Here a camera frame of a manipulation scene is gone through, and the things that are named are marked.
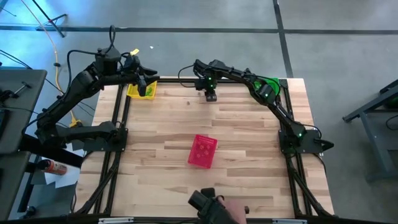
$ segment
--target gray floor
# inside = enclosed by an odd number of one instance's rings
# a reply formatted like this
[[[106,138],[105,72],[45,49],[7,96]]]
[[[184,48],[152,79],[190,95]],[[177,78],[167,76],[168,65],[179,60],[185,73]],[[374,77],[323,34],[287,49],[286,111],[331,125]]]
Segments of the gray floor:
[[[32,3],[27,2],[40,15]],[[50,16],[67,13],[64,24],[73,26],[277,27],[272,0],[38,2]],[[280,0],[279,3],[286,29],[398,29],[395,13],[398,2],[393,0]],[[0,21],[36,24],[26,9],[19,6],[20,1],[9,0],[5,8],[17,17],[1,11]],[[46,69],[47,78],[54,81],[53,50],[44,33],[0,31],[0,36],[0,49],[33,68]],[[94,51],[109,43],[105,32],[69,32],[64,39],[56,33],[51,36],[64,66],[60,74],[63,86],[67,83],[68,50]],[[345,124],[341,119],[397,78],[398,36],[287,35],[286,39],[294,77],[305,79],[315,124],[325,139],[335,143],[324,157],[335,213],[345,218],[398,222],[398,181],[372,184],[365,181],[365,175],[377,170],[377,166],[363,126],[359,120]],[[120,51],[140,49],[142,64],[160,71],[161,75],[175,75],[196,58],[205,62],[217,58],[236,68],[249,67],[259,75],[286,77],[277,34],[117,33],[115,46]],[[3,58],[0,60],[4,65],[15,65]],[[74,55],[73,74],[92,60],[89,55]],[[56,93],[45,84],[36,110],[48,106]],[[97,97],[85,102],[94,106]],[[85,124],[91,123],[92,118],[84,111],[79,108],[74,111]],[[68,124],[69,120],[67,116],[62,122]],[[61,215],[68,213],[72,195],[73,187],[54,190],[52,185],[38,186],[30,204],[39,208],[40,216]],[[18,216],[13,212],[11,218]]]

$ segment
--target white paper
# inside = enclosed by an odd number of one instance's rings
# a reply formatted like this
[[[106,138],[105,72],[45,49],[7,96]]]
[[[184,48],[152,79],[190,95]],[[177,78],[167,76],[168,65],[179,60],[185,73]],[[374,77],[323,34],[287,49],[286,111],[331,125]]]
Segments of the white paper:
[[[80,157],[83,157],[83,155],[84,155],[84,151],[82,149],[74,151],[72,149],[71,143],[67,144],[67,148],[65,150],[72,152]],[[55,182],[55,188],[65,187],[65,186],[75,184],[77,182],[77,180],[79,179],[80,169],[77,167],[70,166],[70,165],[66,165],[66,166],[68,167],[68,170],[67,170],[67,173],[64,175],[55,175],[55,174],[49,174],[49,173],[45,172],[44,177],[45,177],[46,184],[51,184],[52,182]]]

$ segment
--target wooden tabletop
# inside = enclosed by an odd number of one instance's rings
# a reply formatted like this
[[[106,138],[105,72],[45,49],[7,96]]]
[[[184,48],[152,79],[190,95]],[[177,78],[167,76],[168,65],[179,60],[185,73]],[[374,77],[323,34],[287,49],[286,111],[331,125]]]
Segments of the wooden tabletop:
[[[313,124],[304,80],[288,83],[295,119]],[[111,120],[117,89],[107,86],[101,91],[93,125]],[[216,92],[217,102],[208,103],[194,88],[158,83],[154,100],[131,101],[112,216],[196,217],[189,197],[194,190],[214,187],[217,195],[249,206],[248,217],[294,217],[278,120],[244,85],[219,84]],[[218,140],[211,169],[187,164],[196,134]],[[84,162],[76,210],[97,187],[103,156],[95,152]],[[322,164],[311,154],[303,155],[303,164],[309,189],[333,213]],[[304,211],[301,193],[299,200]]]

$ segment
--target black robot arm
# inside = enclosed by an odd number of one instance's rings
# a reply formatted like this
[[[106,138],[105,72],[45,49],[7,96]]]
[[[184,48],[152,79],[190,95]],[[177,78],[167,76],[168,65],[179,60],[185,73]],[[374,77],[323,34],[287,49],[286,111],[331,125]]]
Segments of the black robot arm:
[[[195,80],[197,90],[204,90],[207,101],[216,101],[215,88],[217,81],[228,78],[238,83],[245,84],[249,89],[250,95],[261,105],[267,106],[277,119],[287,128],[289,143],[293,146],[300,146],[304,135],[307,133],[304,125],[294,121],[285,109],[276,103],[278,92],[270,85],[275,80],[263,78],[251,73],[247,68],[240,71],[234,67],[227,67],[223,62],[214,60],[208,65],[196,59],[193,65],[193,72],[199,77]]]
[[[133,84],[138,86],[139,94],[145,96],[146,86],[159,79],[154,76],[157,72],[141,65],[138,56],[125,55],[124,65],[118,68],[122,55],[112,47],[110,50],[99,49],[95,54],[95,62],[80,72],[71,82],[63,96],[58,96],[43,113],[37,117],[36,135],[42,144],[64,146],[74,139],[101,138],[108,141],[117,134],[117,130],[110,122],[103,122],[99,126],[64,128],[56,125],[81,100],[92,97],[104,86]]]

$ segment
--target person's hand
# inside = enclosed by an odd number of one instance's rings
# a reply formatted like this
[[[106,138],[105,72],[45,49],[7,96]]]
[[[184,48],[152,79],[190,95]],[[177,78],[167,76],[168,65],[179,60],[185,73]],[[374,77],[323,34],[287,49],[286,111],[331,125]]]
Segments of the person's hand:
[[[222,205],[225,206],[225,209],[229,211],[235,221],[237,221],[239,224],[247,223],[244,205],[241,205],[237,200],[223,200],[222,197],[218,197],[217,199]]]

